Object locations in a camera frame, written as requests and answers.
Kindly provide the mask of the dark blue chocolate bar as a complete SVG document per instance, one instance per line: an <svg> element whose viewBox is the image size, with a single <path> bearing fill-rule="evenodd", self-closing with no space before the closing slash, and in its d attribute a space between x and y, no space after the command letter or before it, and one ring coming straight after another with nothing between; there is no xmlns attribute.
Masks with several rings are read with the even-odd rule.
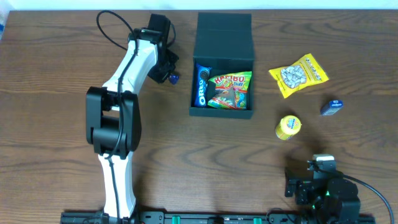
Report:
<svg viewBox="0 0 398 224"><path fill-rule="evenodd" d="M179 78L180 77L176 74L170 74L168 77L168 80L172 85L176 85L179 81Z"/></svg>

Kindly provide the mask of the blue Oreo cookie pack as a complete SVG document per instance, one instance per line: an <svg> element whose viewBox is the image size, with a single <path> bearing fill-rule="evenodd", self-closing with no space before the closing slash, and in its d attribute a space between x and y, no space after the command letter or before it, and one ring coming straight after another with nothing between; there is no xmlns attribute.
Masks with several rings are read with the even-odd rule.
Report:
<svg viewBox="0 0 398 224"><path fill-rule="evenodd" d="M197 68L197 94L194 105L196 107L206 106L206 91L208 87L208 80L210 77L211 67L204 67L196 64Z"/></svg>

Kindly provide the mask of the colourful Haribo gummy bag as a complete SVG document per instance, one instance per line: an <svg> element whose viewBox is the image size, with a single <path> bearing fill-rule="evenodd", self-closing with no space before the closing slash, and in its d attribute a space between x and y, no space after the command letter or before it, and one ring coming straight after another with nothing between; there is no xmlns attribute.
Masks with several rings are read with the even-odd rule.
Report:
<svg viewBox="0 0 398 224"><path fill-rule="evenodd" d="M246 110L247 93L252 72L237 72L210 78L215 84L215 96L208 106L222 110Z"/></svg>

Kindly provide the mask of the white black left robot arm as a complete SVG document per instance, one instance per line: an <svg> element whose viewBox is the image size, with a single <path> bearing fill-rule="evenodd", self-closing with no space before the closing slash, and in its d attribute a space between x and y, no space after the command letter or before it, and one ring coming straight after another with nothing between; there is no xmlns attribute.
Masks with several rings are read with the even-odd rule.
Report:
<svg viewBox="0 0 398 224"><path fill-rule="evenodd" d="M86 140L103 168L105 206L94 216L98 223L129 223L136 207L132 187L132 157L141 140L138 96L146 78L178 82L178 56L169 50L172 25L134 29L126 54L103 86L86 92Z"/></svg>

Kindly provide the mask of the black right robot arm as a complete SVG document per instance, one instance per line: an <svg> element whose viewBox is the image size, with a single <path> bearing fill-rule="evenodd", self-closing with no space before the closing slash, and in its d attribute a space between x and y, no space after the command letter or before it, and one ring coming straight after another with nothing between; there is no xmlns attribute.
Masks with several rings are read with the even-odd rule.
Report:
<svg viewBox="0 0 398 224"><path fill-rule="evenodd" d="M308 205L295 223L359 223L358 187L336 169L330 154L315 154L308 162L311 176L301 177L285 169L285 196L297 205Z"/></svg>

